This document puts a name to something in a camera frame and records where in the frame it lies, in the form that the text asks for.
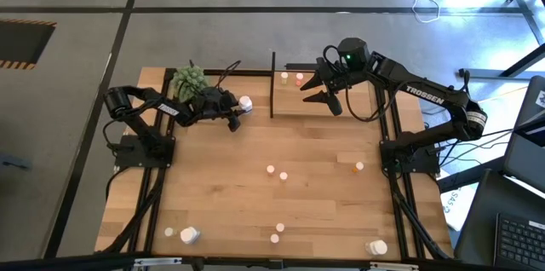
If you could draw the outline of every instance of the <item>wooden table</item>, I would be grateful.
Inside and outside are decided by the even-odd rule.
[[[138,85],[160,91],[164,72],[164,68],[144,68]],[[392,199],[380,169],[379,122],[333,117],[326,105],[303,103],[304,95],[293,77],[282,85],[276,74],[274,118],[269,116],[269,77],[231,76],[222,87],[237,97],[249,95],[254,103],[253,112],[240,117],[242,125],[235,133],[229,131],[226,120],[201,121],[185,129],[176,125],[175,158],[163,187],[154,254],[400,259]],[[360,84],[350,96],[359,114],[369,116],[375,110],[371,84]],[[422,130],[417,99],[399,93],[397,100],[403,130]],[[152,123],[154,115],[149,110],[143,117]],[[364,170],[353,173],[358,161],[364,163]],[[277,169],[274,176],[265,171],[270,164]],[[142,171],[128,170],[112,183],[96,250],[111,244],[132,217]],[[281,171],[289,175],[285,183],[278,178]],[[413,174],[412,182],[422,223],[443,251],[452,255],[437,185],[423,174]],[[140,250],[146,221],[137,246]],[[269,238],[279,222],[286,229],[274,245]],[[410,224],[404,222],[414,256]],[[166,227],[180,231],[188,226],[201,231],[193,245],[183,244],[178,236],[164,236]],[[382,257],[364,250],[366,242],[376,239],[388,244]]]

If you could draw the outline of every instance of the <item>succulent plant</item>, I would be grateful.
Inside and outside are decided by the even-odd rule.
[[[180,102],[189,100],[209,86],[203,69],[193,64],[177,69],[171,85],[174,88],[174,97]]]

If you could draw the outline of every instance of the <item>white label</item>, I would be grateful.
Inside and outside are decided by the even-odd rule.
[[[545,108],[545,91],[539,91],[539,96],[537,97],[536,104]]]
[[[471,117],[471,116],[469,116],[469,117],[468,117],[468,121],[474,121],[475,123],[479,123],[481,126],[485,127],[485,121],[483,121],[483,120],[480,119],[480,118],[476,118],[476,117]]]
[[[530,226],[533,226],[534,228],[545,229],[545,225],[540,224],[540,223],[536,223],[536,222],[533,222],[533,221],[528,221],[528,224],[530,224]]]
[[[162,111],[162,112],[166,112],[168,114],[170,114],[171,116],[176,116],[178,115],[178,113],[180,113],[179,111],[175,110],[174,108],[171,108],[171,107],[168,107],[164,104],[161,104],[159,105],[159,110]]]
[[[468,116],[475,117],[475,118],[480,118],[480,119],[482,119],[483,121],[486,122],[486,116],[484,114],[480,114],[478,112],[468,112]]]
[[[437,97],[435,95],[431,95],[431,94],[428,94],[424,91],[420,91],[419,89],[416,89],[416,88],[413,88],[411,86],[407,86],[407,92],[413,94],[413,95],[416,95],[416,96],[420,96],[421,98],[423,99],[426,99],[428,101],[432,101],[434,103],[438,103],[438,104],[443,104],[445,102],[445,100],[443,100],[442,98],[440,97]]]

